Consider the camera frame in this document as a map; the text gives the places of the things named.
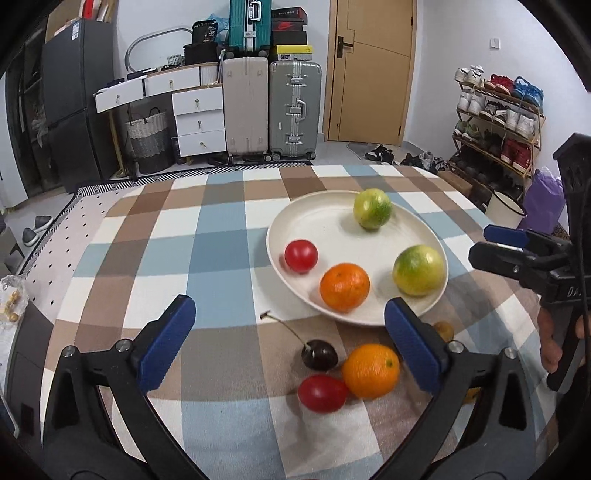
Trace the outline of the person's right hand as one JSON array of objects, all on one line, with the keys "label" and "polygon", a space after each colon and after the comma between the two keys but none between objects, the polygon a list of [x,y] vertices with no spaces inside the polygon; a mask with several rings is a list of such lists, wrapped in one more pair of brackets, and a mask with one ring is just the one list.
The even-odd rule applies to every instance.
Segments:
[{"label": "person's right hand", "polygon": [[544,307],[539,310],[537,323],[541,344],[541,363],[546,372],[552,374],[558,369],[563,351],[554,339],[555,325],[552,315]]}]

